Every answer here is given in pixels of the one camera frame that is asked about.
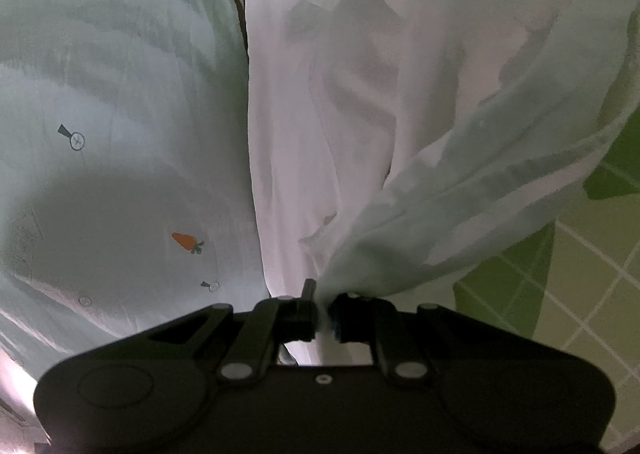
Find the white cloth garment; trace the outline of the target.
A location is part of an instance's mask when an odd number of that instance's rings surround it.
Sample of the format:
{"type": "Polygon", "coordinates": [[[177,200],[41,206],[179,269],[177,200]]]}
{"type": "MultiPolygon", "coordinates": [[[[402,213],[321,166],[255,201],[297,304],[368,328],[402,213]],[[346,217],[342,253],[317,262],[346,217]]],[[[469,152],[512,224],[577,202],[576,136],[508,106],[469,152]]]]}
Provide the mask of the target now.
{"type": "Polygon", "coordinates": [[[245,0],[269,291],[449,299],[552,221],[639,99],[639,0],[245,0]]]}

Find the light blue carrot-print storage bag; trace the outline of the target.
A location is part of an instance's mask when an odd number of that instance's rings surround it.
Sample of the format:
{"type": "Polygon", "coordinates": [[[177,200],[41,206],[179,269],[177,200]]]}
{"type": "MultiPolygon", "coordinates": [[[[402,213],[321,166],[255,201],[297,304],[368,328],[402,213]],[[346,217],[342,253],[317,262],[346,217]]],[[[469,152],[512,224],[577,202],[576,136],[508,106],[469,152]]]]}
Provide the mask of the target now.
{"type": "Polygon", "coordinates": [[[235,0],[1,0],[2,384],[265,298],[235,0]]]}

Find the green grid cutting mat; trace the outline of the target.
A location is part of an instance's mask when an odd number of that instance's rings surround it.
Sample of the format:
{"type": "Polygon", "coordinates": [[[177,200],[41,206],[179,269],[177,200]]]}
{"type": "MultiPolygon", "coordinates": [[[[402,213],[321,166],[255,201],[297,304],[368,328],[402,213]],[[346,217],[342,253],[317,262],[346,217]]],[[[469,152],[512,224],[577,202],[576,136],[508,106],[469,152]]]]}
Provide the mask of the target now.
{"type": "Polygon", "coordinates": [[[454,286],[459,312],[591,362],[616,391],[602,448],[639,443],[639,117],[554,222],[454,286]]]}

